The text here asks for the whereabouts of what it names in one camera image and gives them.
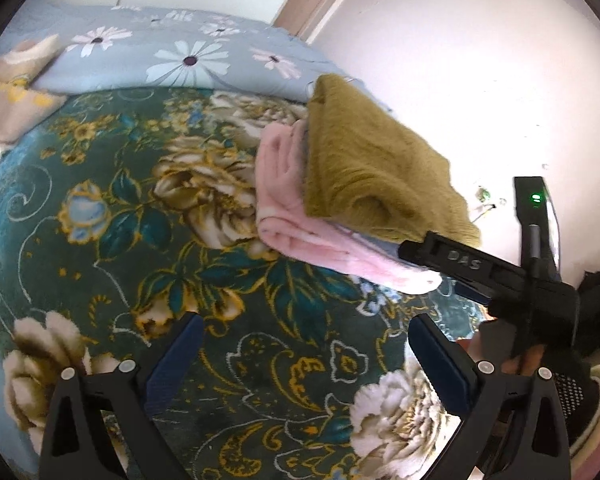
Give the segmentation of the person's right hand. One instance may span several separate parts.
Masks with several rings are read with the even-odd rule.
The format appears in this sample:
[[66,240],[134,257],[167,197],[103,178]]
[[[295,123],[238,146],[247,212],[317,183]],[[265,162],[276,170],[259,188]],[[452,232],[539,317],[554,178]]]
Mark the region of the person's right hand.
[[[456,341],[475,362],[483,361],[481,336],[474,333],[470,339]],[[500,371],[509,375],[532,376],[541,367],[545,347],[536,344],[520,356],[500,363]]]

